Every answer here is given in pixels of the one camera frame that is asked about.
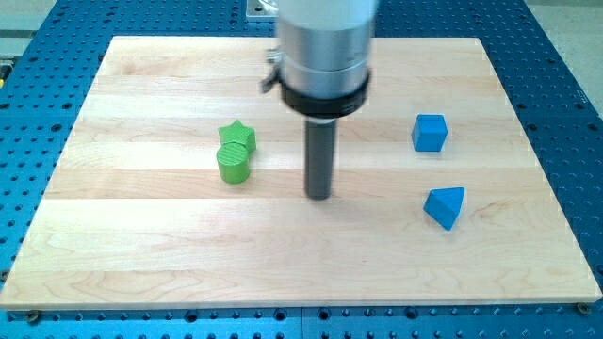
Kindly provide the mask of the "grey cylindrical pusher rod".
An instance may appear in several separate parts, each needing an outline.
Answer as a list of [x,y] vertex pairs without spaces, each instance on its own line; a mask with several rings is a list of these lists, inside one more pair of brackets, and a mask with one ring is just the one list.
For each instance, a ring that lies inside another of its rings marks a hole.
[[304,191],[321,201],[331,196],[336,120],[308,118],[304,126]]

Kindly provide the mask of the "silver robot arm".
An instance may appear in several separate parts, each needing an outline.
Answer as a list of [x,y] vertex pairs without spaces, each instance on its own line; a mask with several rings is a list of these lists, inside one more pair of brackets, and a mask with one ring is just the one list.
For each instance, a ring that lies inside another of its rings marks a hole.
[[362,107],[370,82],[370,42],[378,0],[276,3],[278,46],[261,91],[280,87],[281,100],[305,118],[304,192],[331,196],[337,120]]

